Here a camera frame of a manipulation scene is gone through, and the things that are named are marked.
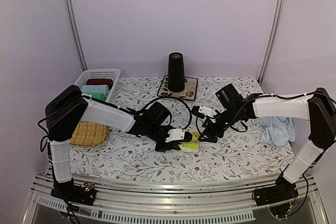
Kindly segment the yellow-green patterned towel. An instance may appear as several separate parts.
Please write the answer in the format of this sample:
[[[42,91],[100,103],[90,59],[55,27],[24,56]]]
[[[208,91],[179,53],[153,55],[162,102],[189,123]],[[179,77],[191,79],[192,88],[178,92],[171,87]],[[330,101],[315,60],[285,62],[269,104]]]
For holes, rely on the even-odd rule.
[[[198,153],[199,151],[199,141],[198,137],[200,134],[198,132],[192,132],[192,140],[190,142],[183,142],[179,145],[181,151],[187,153]]]

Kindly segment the light blue towel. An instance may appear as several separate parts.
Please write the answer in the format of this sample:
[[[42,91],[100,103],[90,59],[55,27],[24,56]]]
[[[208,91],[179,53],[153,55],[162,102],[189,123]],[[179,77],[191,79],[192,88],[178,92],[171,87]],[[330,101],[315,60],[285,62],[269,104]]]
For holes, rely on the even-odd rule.
[[[296,139],[295,128],[291,118],[265,117],[260,121],[264,131],[260,143],[285,146]]]

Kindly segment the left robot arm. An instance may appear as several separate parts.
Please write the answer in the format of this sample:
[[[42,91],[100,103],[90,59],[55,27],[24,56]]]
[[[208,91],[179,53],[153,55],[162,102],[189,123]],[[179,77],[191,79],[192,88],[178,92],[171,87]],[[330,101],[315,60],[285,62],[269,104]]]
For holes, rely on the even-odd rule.
[[[80,122],[92,122],[116,128],[137,137],[145,136],[156,143],[157,152],[177,150],[183,142],[192,140],[191,133],[184,129],[165,125],[170,111],[158,102],[148,109],[123,109],[100,101],[71,85],[53,99],[45,108],[43,122],[47,126],[48,155],[52,164],[57,190],[67,200],[78,195],[78,188],[70,181],[69,146],[71,137]]]

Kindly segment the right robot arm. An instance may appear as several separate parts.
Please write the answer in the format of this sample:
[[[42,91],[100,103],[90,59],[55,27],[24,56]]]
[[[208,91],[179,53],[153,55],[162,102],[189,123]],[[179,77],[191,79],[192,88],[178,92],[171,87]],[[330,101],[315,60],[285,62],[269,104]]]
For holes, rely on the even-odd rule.
[[[194,116],[205,119],[204,130],[198,138],[200,141],[216,142],[236,122],[249,119],[286,117],[310,122],[308,141],[278,177],[278,185],[271,190],[271,196],[276,201],[290,195],[291,184],[335,143],[335,101],[324,88],[296,95],[252,93],[243,98],[229,84],[217,91],[216,96],[225,109],[223,112],[205,106],[192,108]]]

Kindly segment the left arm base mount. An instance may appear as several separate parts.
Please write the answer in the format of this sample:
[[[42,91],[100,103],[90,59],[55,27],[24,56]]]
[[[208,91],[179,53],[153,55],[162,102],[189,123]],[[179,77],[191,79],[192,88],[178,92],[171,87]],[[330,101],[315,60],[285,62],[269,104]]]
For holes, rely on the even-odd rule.
[[[91,188],[89,183],[77,186],[73,181],[58,183],[54,182],[50,195],[62,199],[64,202],[78,203],[92,206],[96,199],[97,190]]]

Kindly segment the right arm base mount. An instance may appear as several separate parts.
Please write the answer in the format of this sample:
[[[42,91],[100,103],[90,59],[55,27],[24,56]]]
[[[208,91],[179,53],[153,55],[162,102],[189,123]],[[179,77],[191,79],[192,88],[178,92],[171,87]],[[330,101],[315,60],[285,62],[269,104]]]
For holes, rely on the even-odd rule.
[[[251,194],[257,206],[275,204],[298,197],[296,183],[280,183],[273,186],[259,186]]]

